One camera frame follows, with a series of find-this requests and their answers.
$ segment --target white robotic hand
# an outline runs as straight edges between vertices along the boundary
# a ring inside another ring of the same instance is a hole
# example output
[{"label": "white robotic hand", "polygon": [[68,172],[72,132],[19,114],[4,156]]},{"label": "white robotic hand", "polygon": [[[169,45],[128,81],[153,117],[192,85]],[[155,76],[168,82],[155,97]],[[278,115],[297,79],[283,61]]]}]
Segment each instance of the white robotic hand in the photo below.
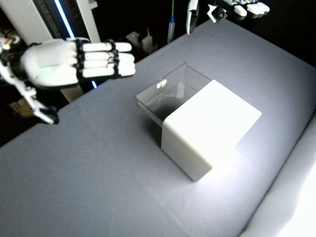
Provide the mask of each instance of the white robotic hand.
[{"label": "white robotic hand", "polygon": [[270,12],[270,8],[261,0],[190,0],[186,24],[188,35],[194,31],[197,25],[201,1],[208,5],[207,15],[213,23],[219,23],[227,14],[232,14],[236,19],[243,20],[246,16],[258,18]]},{"label": "white robotic hand", "polygon": [[34,115],[48,124],[58,123],[57,110],[36,98],[32,85],[45,89],[76,86],[92,80],[116,79],[135,74],[129,43],[89,43],[87,39],[54,39],[11,53],[18,37],[0,39],[0,79],[15,86]]}]

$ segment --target gray table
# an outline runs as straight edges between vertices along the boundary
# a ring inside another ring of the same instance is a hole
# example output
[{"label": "gray table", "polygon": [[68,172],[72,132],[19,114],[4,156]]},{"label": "gray table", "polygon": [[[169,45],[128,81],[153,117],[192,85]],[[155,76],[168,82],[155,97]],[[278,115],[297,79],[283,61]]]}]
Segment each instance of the gray table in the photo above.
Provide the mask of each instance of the gray table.
[{"label": "gray table", "polygon": [[[184,62],[259,109],[225,169],[193,183],[135,94]],[[0,149],[2,237],[235,237],[316,107],[316,69],[246,30],[205,23]]]}]

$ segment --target robotic hand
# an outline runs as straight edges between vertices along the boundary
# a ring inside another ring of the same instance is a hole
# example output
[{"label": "robotic hand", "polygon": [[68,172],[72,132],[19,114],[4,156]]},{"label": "robotic hand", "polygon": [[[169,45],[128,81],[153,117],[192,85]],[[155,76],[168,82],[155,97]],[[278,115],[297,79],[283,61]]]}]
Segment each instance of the robotic hand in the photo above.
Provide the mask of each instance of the robotic hand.
[{"label": "robotic hand", "polygon": [[[243,20],[246,16],[258,18],[270,12],[270,8],[261,0],[201,0],[209,7],[207,15],[213,23],[218,23],[228,14]],[[187,34],[191,34],[197,26],[200,0],[190,0],[187,11]]]},{"label": "robotic hand", "polygon": [[45,123],[58,123],[56,109],[36,99],[36,89],[61,89],[80,82],[115,79],[135,74],[129,43],[90,43],[84,38],[53,39],[12,53],[18,37],[0,39],[0,76],[15,86],[34,115]]}]

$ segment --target transparent drawer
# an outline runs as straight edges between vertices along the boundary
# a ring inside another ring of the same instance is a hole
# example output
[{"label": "transparent drawer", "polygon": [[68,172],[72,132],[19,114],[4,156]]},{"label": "transparent drawer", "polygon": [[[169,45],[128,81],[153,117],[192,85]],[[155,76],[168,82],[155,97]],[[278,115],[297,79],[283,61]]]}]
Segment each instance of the transparent drawer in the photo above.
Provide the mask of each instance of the transparent drawer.
[{"label": "transparent drawer", "polygon": [[137,105],[162,127],[166,117],[210,81],[185,63],[137,94]]}]

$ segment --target blue light strip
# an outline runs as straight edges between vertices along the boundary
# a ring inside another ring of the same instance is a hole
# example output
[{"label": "blue light strip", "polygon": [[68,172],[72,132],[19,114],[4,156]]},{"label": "blue light strip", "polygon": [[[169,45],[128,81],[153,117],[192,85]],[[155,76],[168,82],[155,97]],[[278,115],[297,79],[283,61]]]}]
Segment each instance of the blue light strip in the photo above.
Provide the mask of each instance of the blue light strip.
[{"label": "blue light strip", "polygon": [[97,88],[95,81],[92,81],[92,85],[93,85],[94,89]]},{"label": "blue light strip", "polygon": [[64,13],[63,7],[61,6],[59,0],[54,0],[54,2],[55,2],[56,6],[58,8],[58,11],[59,11],[59,14],[60,14],[61,18],[63,18],[64,24],[65,24],[65,26],[67,28],[67,31],[69,33],[70,38],[74,38],[75,37],[74,33],[73,33],[69,23],[68,23],[68,20],[67,20],[67,17],[65,15],[65,13]]}]

